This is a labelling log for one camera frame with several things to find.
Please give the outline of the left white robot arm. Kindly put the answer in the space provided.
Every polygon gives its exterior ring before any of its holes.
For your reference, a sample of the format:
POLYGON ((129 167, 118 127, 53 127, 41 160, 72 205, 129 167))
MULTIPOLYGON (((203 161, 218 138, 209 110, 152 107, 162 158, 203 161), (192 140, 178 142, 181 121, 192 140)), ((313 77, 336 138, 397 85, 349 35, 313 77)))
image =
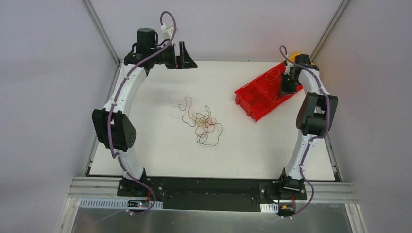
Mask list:
POLYGON ((175 53, 176 44, 172 41, 173 35, 169 33, 172 29, 163 30, 165 39, 162 42, 158 41, 158 34, 154 29, 138 29, 137 40, 123 60, 120 83, 116 84, 103 108, 92 112, 98 141, 118 161, 123 177, 132 180, 129 189, 139 197, 147 193, 148 183, 141 179, 145 169, 134 149, 137 131, 129 119, 137 91, 155 65, 165 65, 167 69, 197 68, 183 41, 177 45, 179 53, 175 53))

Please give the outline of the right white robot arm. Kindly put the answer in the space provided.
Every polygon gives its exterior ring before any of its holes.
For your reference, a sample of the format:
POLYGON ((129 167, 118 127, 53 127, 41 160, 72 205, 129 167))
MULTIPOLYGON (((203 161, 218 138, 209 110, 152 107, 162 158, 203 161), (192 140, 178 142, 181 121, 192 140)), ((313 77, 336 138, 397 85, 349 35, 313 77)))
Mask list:
POLYGON ((319 78, 319 68, 312 64, 309 55, 297 55, 293 61, 286 60, 284 65, 286 70, 281 74, 279 95, 294 94, 298 86, 302 86, 306 94, 296 118, 297 141, 275 189, 280 198, 288 199, 305 188, 307 163, 316 144, 331 128, 338 97, 326 91, 319 78))

